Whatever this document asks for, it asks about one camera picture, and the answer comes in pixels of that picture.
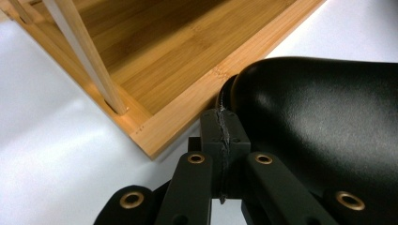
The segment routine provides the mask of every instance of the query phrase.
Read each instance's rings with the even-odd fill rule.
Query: bamboo surface
[[[26,6],[36,22],[25,29],[155,158],[213,104],[230,76],[263,58],[322,2],[75,0],[130,108],[123,116],[105,109],[42,3]]]

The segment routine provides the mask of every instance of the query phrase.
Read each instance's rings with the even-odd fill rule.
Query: white table
[[[268,57],[398,62],[398,3],[329,0]],[[0,22],[0,224],[91,224],[120,188],[157,188],[189,128],[150,161],[17,23]],[[212,224],[244,224],[213,201]]]

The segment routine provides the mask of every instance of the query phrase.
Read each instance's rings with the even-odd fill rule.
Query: bamboo shelf
[[[29,24],[6,10],[155,158],[214,104],[229,77],[264,58],[323,0],[73,2],[129,108],[123,115],[105,103],[41,1],[22,3]]]

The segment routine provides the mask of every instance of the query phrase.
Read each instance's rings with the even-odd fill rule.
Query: metal grommet
[[[269,156],[266,156],[266,155],[263,155],[263,154],[258,154],[255,157],[255,160],[257,162],[259,162],[261,164],[265,164],[265,165],[268,165],[268,164],[272,163],[272,157],[269,157]]]
[[[349,209],[356,211],[365,209],[365,203],[360,198],[346,191],[337,192],[336,199],[337,202]]]
[[[188,161],[193,164],[199,164],[205,161],[205,157],[199,154],[193,154],[188,157]]]
[[[123,195],[120,199],[120,206],[125,209],[132,209],[140,206],[144,201],[144,195],[138,191],[131,191]]]

